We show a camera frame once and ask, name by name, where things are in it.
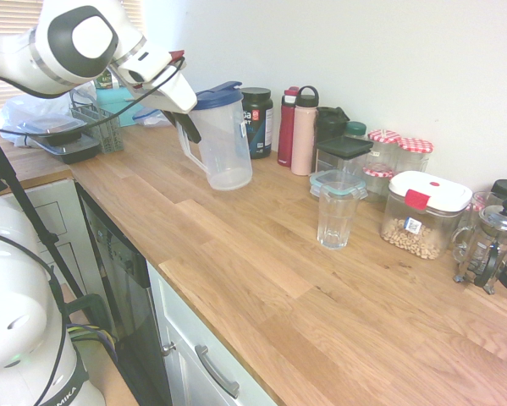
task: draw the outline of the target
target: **red clip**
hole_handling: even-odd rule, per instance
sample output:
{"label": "red clip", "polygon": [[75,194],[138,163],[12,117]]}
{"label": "red clip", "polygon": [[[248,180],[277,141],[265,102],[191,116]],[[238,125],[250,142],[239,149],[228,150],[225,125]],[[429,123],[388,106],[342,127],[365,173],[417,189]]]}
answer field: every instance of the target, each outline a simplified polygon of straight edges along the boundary
{"label": "red clip", "polygon": [[426,209],[429,200],[430,196],[419,193],[416,190],[409,189],[405,194],[405,203],[417,210]]}

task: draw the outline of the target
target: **wooden countertop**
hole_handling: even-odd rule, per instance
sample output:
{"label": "wooden countertop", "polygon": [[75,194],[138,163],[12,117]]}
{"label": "wooden countertop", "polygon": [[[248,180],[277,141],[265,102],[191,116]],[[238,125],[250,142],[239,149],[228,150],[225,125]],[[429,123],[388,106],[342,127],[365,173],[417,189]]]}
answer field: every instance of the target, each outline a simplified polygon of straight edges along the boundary
{"label": "wooden countertop", "polygon": [[[348,246],[324,249],[308,179],[275,154],[217,192],[173,129],[124,133],[124,151],[69,175],[277,403],[507,405],[503,286],[488,296],[452,281],[449,253],[425,261],[382,241],[383,207],[365,202]],[[14,151],[20,179],[69,176],[44,154]]]}

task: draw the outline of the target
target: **kitchen cabinet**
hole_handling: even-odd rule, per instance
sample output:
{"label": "kitchen cabinet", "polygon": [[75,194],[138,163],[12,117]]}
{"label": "kitchen cabinet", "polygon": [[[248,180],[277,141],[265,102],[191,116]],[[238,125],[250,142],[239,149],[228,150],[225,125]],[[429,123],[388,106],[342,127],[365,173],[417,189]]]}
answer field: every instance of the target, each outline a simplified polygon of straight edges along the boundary
{"label": "kitchen cabinet", "polygon": [[148,270],[173,405],[275,406],[155,267]]}
{"label": "kitchen cabinet", "polygon": [[[99,294],[106,301],[107,295],[102,286],[74,181],[65,179],[43,184],[27,189],[25,193],[29,196],[44,225],[51,233],[59,237],[56,247],[82,293]],[[3,197],[19,207],[12,194]],[[38,241],[38,247],[41,258],[47,264],[55,265],[52,256],[41,241]],[[67,284],[58,268],[56,268],[56,276],[60,283]]]}

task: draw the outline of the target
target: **red gingham lid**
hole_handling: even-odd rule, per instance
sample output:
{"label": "red gingham lid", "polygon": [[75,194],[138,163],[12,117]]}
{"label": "red gingham lid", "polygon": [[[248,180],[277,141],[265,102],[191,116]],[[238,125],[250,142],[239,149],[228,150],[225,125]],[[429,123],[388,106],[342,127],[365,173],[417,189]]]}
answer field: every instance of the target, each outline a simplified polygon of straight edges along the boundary
{"label": "red gingham lid", "polygon": [[368,133],[368,138],[372,141],[383,142],[384,144],[394,144],[402,137],[390,129],[374,129]]}
{"label": "red gingham lid", "polygon": [[421,140],[420,138],[402,138],[398,141],[398,145],[402,150],[409,152],[429,154],[433,151],[433,144],[430,141]]}
{"label": "red gingham lid", "polygon": [[368,169],[367,167],[364,167],[362,169],[362,171],[366,175],[373,176],[375,178],[392,178],[393,177],[393,172],[392,171],[379,172],[379,171],[374,171],[372,169]]}

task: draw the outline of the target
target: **plastic pitcher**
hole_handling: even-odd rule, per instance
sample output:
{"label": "plastic pitcher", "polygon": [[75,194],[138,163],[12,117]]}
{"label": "plastic pitcher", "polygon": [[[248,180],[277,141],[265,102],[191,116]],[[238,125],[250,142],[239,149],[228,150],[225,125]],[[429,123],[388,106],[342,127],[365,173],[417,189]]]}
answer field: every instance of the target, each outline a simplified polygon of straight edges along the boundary
{"label": "plastic pitcher", "polygon": [[240,82],[226,82],[196,94],[198,103],[189,113],[201,142],[201,160],[191,153],[189,140],[178,123],[184,154],[206,172],[215,190],[234,190],[251,181],[250,150],[247,145]]}

